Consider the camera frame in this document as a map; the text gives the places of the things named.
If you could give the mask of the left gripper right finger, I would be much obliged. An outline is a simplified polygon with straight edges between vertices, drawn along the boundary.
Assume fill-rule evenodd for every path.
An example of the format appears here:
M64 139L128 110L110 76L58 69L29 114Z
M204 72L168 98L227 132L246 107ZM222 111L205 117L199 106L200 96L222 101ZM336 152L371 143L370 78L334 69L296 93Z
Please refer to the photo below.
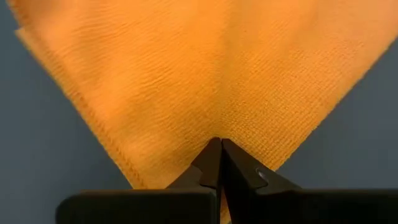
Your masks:
M232 224L398 224L398 189L303 189L222 140Z

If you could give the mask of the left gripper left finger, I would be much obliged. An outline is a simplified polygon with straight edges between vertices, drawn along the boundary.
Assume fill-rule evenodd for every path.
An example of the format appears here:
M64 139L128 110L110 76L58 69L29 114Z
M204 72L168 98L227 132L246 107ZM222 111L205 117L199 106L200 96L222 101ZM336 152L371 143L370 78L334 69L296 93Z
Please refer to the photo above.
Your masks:
M91 190L56 209L56 224L220 224L221 139L165 189Z

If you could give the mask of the orange microfibre towel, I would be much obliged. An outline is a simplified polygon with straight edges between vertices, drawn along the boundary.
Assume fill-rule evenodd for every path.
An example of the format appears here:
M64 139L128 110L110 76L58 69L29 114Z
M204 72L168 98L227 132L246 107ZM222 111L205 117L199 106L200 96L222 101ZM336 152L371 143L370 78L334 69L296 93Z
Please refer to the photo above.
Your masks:
M398 0L7 0L136 189L213 137L278 169L398 37Z

